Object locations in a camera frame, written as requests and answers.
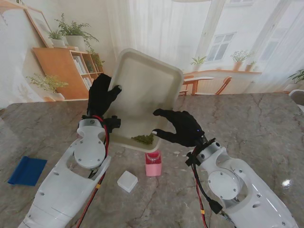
pink container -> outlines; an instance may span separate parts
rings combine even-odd
[[[161,151],[156,150],[152,153],[146,153],[146,175],[148,177],[160,176],[162,173]]]

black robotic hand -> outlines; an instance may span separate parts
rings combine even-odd
[[[175,112],[172,110],[157,109],[155,116],[162,116],[169,120],[175,127],[176,133],[165,132],[161,129],[154,129],[152,133],[171,143],[192,147],[196,146],[205,134],[198,122],[187,111]]]
[[[98,78],[94,80],[89,90],[89,101],[87,104],[88,116],[103,116],[110,107],[111,103],[122,91],[119,85],[108,91],[110,82],[111,78],[105,74],[100,74]]]

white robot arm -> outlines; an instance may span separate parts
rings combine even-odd
[[[105,130],[97,119],[79,122],[75,140],[63,154],[40,185],[29,212],[19,228],[64,228],[81,209],[98,181],[110,165],[111,157],[105,156]],[[77,164],[97,173],[84,178],[67,167],[67,160],[74,157]]]
[[[298,228],[285,204],[241,159],[228,156],[226,148],[213,142],[197,159],[208,172],[208,184],[237,228]],[[246,186],[246,197],[238,200]]]

white tray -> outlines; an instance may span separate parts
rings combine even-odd
[[[109,90],[122,86],[122,92],[106,113],[106,117],[117,115],[121,119],[121,127],[110,135],[111,143],[143,152],[155,151],[160,144],[158,137],[154,137],[151,145],[131,137],[165,128],[168,121],[153,112],[173,108],[182,82],[183,73],[178,68],[131,48],[122,51],[109,86]]]

marble countertop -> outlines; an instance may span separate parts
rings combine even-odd
[[[76,138],[87,101],[12,104],[0,118],[0,227],[16,228],[35,193]],[[304,227],[304,114],[282,93],[179,97],[175,110],[187,110],[207,138],[245,160]],[[185,164],[189,148],[162,142],[162,175],[146,177],[144,153],[110,145],[112,162],[82,223],[83,228],[201,228],[193,174]],[[46,159],[35,187],[7,183],[23,156]],[[117,185],[125,170],[138,177],[131,193]],[[202,184],[207,173],[200,171]],[[232,228],[205,202],[210,228]],[[79,214],[67,227],[76,227]]]

